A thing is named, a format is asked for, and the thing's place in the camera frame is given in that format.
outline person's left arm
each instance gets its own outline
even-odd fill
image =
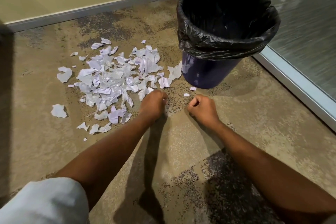
[[[69,177],[78,181],[86,192],[91,210],[132,154],[140,138],[162,115],[167,98],[167,94],[160,90],[148,94],[136,118],[84,150],[54,177]]]

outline glass panel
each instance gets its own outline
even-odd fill
[[[271,0],[281,17],[269,46],[336,99],[336,0]]]

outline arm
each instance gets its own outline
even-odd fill
[[[283,221],[321,223],[336,213],[336,199],[322,188],[225,126],[212,99],[196,95],[188,111],[216,133]]]
[[[167,98],[167,94],[160,90],[151,92],[143,99],[136,118],[84,150],[54,177],[69,177],[78,181],[86,192],[91,210],[140,138],[162,115]]]

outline person's right arm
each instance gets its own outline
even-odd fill
[[[336,213],[336,199],[224,125],[212,99],[196,95],[187,109],[216,133],[285,223],[322,223]]]

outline forearm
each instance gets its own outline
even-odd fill
[[[299,212],[336,211],[336,199],[284,163],[220,123],[214,131],[233,159],[273,205]]]
[[[70,177],[81,183],[92,209],[153,121],[145,113],[139,114],[80,153],[55,177]]]

